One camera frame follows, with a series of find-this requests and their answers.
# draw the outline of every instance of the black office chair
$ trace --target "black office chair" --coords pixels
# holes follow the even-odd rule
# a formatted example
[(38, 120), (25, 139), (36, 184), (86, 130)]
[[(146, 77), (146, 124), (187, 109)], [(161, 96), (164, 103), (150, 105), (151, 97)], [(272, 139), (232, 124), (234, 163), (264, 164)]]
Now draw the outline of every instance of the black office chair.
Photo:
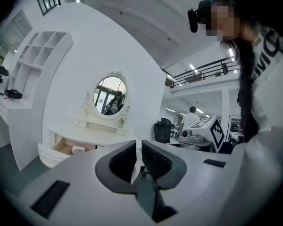
[(170, 143), (171, 121), (166, 118), (161, 118), (160, 123), (154, 124), (155, 141), (161, 143)]

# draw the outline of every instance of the person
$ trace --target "person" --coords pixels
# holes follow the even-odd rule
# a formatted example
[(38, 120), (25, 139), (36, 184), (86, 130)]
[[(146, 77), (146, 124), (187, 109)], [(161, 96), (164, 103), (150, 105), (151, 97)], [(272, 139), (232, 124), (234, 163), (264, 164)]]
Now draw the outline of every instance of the person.
[[(192, 32), (203, 24), (207, 35), (216, 35), (221, 45), (235, 51), (241, 66), (237, 102), (244, 142), (259, 131), (283, 126), (283, 26), (272, 16), (274, 8), (267, 11), (268, 0), (259, 1), (203, 0), (198, 10), (189, 11)], [(273, 15), (282, 18), (279, 13)]]
[(200, 121), (199, 116), (196, 115), (195, 112), (196, 107), (192, 106), (190, 107), (190, 113), (187, 113), (183, 116), (183, 120), (181, 121), (180, 135), (184, 129), (188, 129)]
[(123, 93), (118, 90), (114, 98), (106, 106), (107, 109), (106, 109), (105, 115), (116, 114), (120, 109), (122, 109), (124, 105), (124, 100), (125, 100), (125, 97), (123, 96)]

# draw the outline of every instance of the open drawer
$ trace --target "open drawer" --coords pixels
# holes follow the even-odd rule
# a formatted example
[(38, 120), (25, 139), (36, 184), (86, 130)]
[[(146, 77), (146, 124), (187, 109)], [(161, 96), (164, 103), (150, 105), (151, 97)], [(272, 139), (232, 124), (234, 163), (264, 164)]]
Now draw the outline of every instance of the open drawer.
[(82, 146), (85, 148), (85, 152), (95, 150), (96, 146), (86, 143), (80, 143), (73, 140), (68, 140), (61, 138), (52, 148), (49, 146), (44, 146), (43, 144), (38, 144), (38, 151), (40, 160), (49, 168), (53, 168), (61, 161), (71, 157), (72, 146)]

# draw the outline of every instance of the floor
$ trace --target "floor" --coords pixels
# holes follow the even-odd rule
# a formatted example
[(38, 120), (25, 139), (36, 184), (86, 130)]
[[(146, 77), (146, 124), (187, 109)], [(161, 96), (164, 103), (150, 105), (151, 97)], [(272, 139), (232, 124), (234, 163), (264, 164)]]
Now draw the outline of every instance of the floor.
[[(49, 169), (39, 157), (36, 157), (22, 171), (19, 171), (11, 144), (0, 148), (0, 186), (16, 197), (21, 194), (26, 185)], [(155, 201), (154, 181), (149, 174), (143, 177), (141, 172), (133, 184), (137, 187), (138, 203), (151, 217)]]
[(0, 186), (15, 196), (19, 196), (26, 185), (47, 170), (49, 168), (36, 157), (19, 171), (11, 144), (0, 148)]

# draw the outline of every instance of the white t-shirt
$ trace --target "white t-shirt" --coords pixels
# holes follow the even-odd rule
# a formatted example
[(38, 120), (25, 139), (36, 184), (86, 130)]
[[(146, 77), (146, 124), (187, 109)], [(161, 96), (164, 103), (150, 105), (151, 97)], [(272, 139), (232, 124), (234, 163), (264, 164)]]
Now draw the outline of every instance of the white t-shirt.
[(253, 45), (252, 109), (259, 130), (283, 126), (283, 37), (273, 29)]
[(183, 116), (183, 120), (181, 121), (181, 123), (184, 124), (183, 130), (192, 127), (193, 125), (195, 125), (199, 121), (200, 121), (200, 119), (199, 119), (198, 115), (196, 115), (192, 112), (185, 114)]

